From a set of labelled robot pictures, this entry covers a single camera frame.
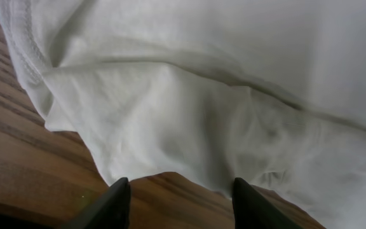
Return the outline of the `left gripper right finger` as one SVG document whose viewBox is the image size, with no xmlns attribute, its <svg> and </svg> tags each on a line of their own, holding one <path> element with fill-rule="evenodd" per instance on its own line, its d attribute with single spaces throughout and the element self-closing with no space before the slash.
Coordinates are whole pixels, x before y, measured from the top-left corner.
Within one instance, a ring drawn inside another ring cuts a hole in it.
<svg viewBox="0 0 366 229">
<path fill-rule="evenodd" d="M 236 229 L 301 229 L 240 177 L 233 182 L 232 205 Z"/>
</svg>

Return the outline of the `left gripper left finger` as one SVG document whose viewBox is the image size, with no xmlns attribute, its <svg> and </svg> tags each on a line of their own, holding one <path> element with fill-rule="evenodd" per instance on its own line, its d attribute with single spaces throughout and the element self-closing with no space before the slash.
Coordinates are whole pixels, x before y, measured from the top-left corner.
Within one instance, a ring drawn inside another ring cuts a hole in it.
<svg viewBox="0 0 366 229">
<path fill-rule="evenodd" d="M 85 207 L 61 229 L 128 229 L 131 187 L 126 177 L 118 179 L 96 201 Z"/>
</svg>

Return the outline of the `white polo shirt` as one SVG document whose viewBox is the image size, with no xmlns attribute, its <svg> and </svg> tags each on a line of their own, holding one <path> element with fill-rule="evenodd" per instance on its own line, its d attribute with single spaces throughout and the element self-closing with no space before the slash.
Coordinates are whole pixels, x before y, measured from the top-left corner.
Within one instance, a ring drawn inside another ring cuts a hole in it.
<svg viewBox="0 0 366 229">
<path fill-rule="evenodd" d="M 366 228 L 366 0 L 0 1 L 17 79 L 107 184 L 177 172 Z"/>
</svg>

